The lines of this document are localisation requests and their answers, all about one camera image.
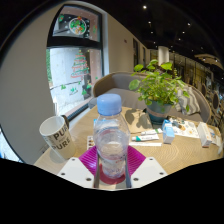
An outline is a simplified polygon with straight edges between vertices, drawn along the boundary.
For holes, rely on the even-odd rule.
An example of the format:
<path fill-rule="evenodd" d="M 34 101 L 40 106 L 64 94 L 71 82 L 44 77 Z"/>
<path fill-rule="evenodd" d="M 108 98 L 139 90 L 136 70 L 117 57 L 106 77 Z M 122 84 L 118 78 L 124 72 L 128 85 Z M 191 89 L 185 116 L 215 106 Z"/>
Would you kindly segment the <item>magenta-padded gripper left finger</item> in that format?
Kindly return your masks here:
<path fill-rule="evenodd" d="M 79 158 L 72 157 L 59 171 L 58 176 L 84 188 L 99 186 L 99 159 L 95 146 Z"/>

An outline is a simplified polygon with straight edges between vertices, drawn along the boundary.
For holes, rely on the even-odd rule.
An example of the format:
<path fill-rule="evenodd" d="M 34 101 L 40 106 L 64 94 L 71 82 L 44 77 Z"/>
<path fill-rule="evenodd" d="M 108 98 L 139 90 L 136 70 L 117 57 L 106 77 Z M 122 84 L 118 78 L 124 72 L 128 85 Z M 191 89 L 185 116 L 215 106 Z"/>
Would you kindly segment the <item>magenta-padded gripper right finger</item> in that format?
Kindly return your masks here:
<path fill-rule="evenodd" d="M 140 188 L 167 175 L 154 157 L 145 157 L 132 146 L 126 157 L 126 187 Z"/>

